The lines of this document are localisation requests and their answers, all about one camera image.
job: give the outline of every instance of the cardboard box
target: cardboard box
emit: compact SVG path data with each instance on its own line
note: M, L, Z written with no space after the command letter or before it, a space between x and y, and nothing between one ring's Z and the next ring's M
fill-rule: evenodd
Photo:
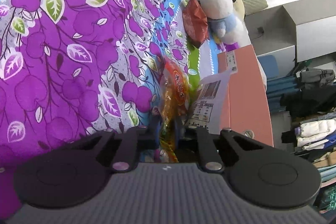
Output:
M218 73L233 68L221 113L221 127L243 133L273 146L266 91L252 45L218 54Z

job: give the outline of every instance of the plush toy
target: plush toy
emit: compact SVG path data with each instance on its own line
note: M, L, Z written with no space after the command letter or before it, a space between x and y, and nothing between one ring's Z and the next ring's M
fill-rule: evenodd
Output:
M197 0L208 18L212 32L226 46L226 51L239 48L244 27L235 15L232 0Z

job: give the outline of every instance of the white puffer jacket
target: white puffer jacket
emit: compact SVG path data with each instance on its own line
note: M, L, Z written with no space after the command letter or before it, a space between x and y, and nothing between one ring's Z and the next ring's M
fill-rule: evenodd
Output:
M297 138L297 146L322 140L336 130L336 118L308 122L301 125L301 134Z

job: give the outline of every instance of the black round disc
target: black round disc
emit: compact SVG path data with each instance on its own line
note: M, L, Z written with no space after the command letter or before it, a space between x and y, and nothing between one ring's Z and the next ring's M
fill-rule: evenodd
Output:
M22 201L36 207L80 204L104 187L105 168L85 150L55 150L19 166L14 187Z
M295 208L310 204L320 189L318 170L308 161L284 151L249 151L232 168L230 184L254 204Z

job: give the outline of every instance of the bed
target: bed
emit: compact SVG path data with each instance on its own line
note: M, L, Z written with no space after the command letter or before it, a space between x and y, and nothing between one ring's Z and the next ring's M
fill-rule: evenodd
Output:
M213 39L188 47L188 0L0 0L0 219L20 207L15 166L159 113L163 60L191 85L217 73Z

